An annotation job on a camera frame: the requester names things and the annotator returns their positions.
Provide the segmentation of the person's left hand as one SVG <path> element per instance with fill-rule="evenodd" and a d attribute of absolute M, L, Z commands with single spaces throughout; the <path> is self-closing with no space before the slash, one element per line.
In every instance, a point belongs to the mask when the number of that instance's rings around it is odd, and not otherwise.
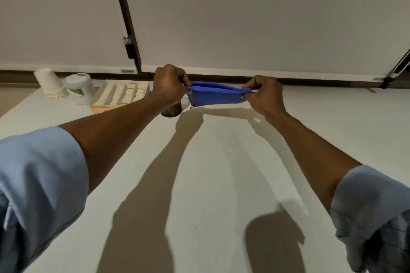
<path fill-rule="evenodd" d="M 152 100 L 159 109 L 165 110 L 182 100 L 173 89 L 173 66 L 166 64 L 158 67 L 153 79 Z"/>

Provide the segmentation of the person's right hand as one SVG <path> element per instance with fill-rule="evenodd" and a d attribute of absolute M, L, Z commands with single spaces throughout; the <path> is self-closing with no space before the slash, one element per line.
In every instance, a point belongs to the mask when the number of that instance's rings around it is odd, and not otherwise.
<path fill-rule="evenodd" d="M 265 118 L 275 118 L 287 114 L 283 101 L 282 85 L 274 77 L 254 76 L 242 89 L 256 90 L 257 99 L 249 102 L 253 110 Z"/>

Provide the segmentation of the blue cloth pouch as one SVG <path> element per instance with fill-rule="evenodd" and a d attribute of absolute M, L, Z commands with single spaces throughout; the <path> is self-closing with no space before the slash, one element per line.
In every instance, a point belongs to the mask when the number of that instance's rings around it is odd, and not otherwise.
<path fill-rule="evenodd" d="M 193 81 L 188 89 L 190 90 L 188 100 L 193 107 L 243 103 L 245 100 L 242 96 L 252 92 L 249 88 L 242 89 L 226 84 L 202 81 Z"/>

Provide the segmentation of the person's left forearm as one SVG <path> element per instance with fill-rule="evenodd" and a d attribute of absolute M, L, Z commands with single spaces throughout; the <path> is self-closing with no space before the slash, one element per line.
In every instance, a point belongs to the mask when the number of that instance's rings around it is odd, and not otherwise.
<path fill-rule="evenodd" d="M 58 126 L 75 139 L 83 152 L 89 176 L 88 194 L 106 178 L 146 126 L 178 102 L 151 96 Z"/>

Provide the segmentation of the person's right forearm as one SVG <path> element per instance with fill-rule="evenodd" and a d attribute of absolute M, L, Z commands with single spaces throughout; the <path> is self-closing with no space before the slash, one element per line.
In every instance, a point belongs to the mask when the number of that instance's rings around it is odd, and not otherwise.
<path fill-rule="evenodd" d="M 342 178 L 362 163 L 286 111 L 267 111 L 264 117 L 285 140 L 310 187 L 330 213 L 336 188 Z"/>

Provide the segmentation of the dark glass jar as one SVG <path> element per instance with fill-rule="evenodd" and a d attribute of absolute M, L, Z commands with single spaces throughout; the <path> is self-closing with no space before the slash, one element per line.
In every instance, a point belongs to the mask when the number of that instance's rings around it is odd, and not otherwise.
<path fill-rule="evenodd" d="M 164 110 L 161 115 L 167 118 L 173 118 L 176 117 L 178 115 L 180 115 L 182 113 L 182 103 L 181 101 L 171 105 L 170 107 L 168 107 L 166 110 Z"/>

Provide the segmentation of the box of white sachets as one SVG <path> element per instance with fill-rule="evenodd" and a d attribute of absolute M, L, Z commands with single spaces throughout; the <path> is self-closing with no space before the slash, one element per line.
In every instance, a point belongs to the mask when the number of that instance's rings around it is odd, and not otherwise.
<path fill-rule="evenodd" d="M 104 80 L 97 87 L 89 106 L 95 115 L 146 99 L 150 94 L 149 81 Z"/>

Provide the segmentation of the wide white roller blind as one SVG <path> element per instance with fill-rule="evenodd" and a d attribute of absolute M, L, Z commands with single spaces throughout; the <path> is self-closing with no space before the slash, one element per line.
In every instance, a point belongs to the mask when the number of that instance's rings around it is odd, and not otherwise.
<path fill-rule="evenodd" d="M 141 70 L 377 82 L 410 49 L 410 0 L 127 0 Z"/>

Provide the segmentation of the white jar with green label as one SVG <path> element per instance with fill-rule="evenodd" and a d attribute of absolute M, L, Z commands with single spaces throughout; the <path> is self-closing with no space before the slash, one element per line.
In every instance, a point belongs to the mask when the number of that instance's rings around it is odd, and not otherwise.
<path fill-rule="evenodd" d="M 96 88 L 89 74 L 78 73 L 65 77 L 63 86 L 78 105 L 89 105 L 96 93 Z"/>

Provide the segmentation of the stack of white paper cups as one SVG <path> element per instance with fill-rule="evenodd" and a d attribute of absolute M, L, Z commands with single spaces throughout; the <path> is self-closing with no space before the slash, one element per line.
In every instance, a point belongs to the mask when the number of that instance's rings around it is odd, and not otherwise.
<path fill-rule="evenodd" d="M 69 96 L 68 91 L 63 86 L 62 81 L 57 77 L 50 68 L 42 68 L 34 71 L 45 96 L 52 100 L 65 99 Z"/>

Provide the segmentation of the narrow white roller blind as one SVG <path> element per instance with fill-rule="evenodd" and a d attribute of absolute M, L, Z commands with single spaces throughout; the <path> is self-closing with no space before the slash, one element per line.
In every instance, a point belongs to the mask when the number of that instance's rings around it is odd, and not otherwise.
<path fill-rule="evenodd" d="M 119 0 L 0 0 L 0 70 L 136 74 Z"/>

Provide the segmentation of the light blue right shirt sleeve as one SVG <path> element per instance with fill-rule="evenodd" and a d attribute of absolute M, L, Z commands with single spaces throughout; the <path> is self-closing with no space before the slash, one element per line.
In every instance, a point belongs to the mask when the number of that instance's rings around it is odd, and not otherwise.
<path fill-rule="evenodd" d="M 372 167 L 346 173 L 330 216 L 356 273 L 410 273 L 410 187 Z"/>

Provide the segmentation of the light blue left shirt sleeve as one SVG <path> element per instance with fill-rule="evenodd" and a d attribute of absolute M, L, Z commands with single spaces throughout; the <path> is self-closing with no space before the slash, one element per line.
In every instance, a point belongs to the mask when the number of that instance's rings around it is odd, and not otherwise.
<path fill-rule="evenodd" d="M 82 214 L 85 156 L 52 126 L 0 140 L 0 273 L 23 273 Z"/>

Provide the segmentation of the black blind bracket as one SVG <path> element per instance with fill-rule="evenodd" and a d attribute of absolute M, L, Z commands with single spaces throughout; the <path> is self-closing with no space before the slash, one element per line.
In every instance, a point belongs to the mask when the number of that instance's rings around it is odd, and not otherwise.
<path fill-rule="evenodd" d="M 135 53 L 135 47 L 134 44 L 132 43 L 132 40 L 130 37 L 124 37 L 123 38 L 124 46 L 126 48 L 126 53 L 129 59 L 135 59 L 136 53 Z"/>

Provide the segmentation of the dark window frame post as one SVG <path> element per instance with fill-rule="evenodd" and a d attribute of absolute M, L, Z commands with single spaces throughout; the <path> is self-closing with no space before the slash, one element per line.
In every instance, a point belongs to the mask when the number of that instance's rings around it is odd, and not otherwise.
<path fill-rule="evenodd" d="M 140 58 L 140 53 L 138 49 L 138 45 L 136 42 L 136 37 L 135 37 L 135 31 L 131 19 L 131 14 L 130 14 L 130 9 L 128 5 L 127 0 L 118 0 L 119 2 L 119 7 L 120 7 L 120 12 L 123 18 L 124 26 L 125 26 L 125 37 L 130 37 L 132 40 L 132 43 L 134 44 L 135 47 L 135 53 L 136 53 L 136 58 L 133 60 L 135 64 L 135 74 L 140 74 L 141 73 L 141 58 Z"/>

